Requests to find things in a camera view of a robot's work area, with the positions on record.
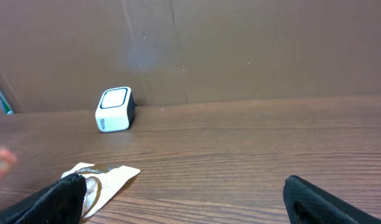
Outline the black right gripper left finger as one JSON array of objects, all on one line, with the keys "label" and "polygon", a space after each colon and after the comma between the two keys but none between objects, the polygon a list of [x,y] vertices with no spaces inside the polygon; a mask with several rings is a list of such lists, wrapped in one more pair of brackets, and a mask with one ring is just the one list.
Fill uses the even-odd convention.
[{"label": "black right gripper left finger", "polygon": [[85,178],[70,174],[1,211],[0,224],[77,224],[85,193]]}]

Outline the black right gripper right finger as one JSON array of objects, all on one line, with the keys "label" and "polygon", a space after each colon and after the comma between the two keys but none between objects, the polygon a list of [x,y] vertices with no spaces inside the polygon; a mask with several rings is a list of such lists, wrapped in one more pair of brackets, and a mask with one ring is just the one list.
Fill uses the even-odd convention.
[{"label": "black right gripper right finger", "polygon": [[291,224],[381,224],[381,219],[297,175],[285,180],[283,201]]}]

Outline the beige snack pouch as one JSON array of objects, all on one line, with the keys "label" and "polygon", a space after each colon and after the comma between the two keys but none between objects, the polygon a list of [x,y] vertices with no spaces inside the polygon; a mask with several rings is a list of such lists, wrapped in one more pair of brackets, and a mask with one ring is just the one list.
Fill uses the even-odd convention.
[{"label": "beige snack pouch", "polygon": [[80,222],[89,219],[107,204],[131,178],[140,173],[140,169],[124,165],[102,165],[78,163],[62,174],[64,178],[70,174],[82,175],[86,180]]}]

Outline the small orange box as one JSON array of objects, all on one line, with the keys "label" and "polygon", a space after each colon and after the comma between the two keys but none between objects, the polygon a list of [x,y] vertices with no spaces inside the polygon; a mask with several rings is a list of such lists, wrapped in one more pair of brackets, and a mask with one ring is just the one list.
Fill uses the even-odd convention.
[{"label": "small orange box", "polygon": [[14,166],[17,157],[6,147],[0,147],[0,179]]}]

